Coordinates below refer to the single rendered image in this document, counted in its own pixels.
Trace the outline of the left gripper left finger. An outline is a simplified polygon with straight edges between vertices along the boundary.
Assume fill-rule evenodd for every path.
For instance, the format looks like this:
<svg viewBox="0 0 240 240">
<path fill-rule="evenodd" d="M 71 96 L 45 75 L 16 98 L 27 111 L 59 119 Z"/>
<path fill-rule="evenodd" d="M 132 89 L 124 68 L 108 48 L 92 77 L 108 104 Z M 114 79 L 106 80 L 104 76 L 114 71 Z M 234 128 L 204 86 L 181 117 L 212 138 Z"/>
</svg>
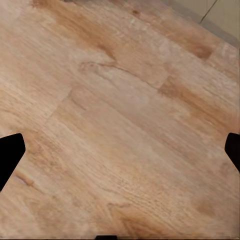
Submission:
<svg viewBox="0 0 240 240">
<path fill-rule="evenodd" d="M 26 151 L 21 133 L 0 138 L 0 192 Z"/>
</svg>

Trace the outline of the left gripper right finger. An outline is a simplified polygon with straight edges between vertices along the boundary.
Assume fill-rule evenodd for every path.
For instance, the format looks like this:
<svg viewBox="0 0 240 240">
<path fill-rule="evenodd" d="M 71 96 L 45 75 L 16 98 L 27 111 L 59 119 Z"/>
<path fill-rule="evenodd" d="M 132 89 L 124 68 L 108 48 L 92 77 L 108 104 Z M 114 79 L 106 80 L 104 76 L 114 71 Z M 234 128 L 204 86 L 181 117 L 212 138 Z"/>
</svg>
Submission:
<svg viewBox="0 0 240 240">
<path fill-rule="evenodd" d="M 229 133 L 224 150 L 237 170 L 240 172 L 240 135 Z"/>
</svg>

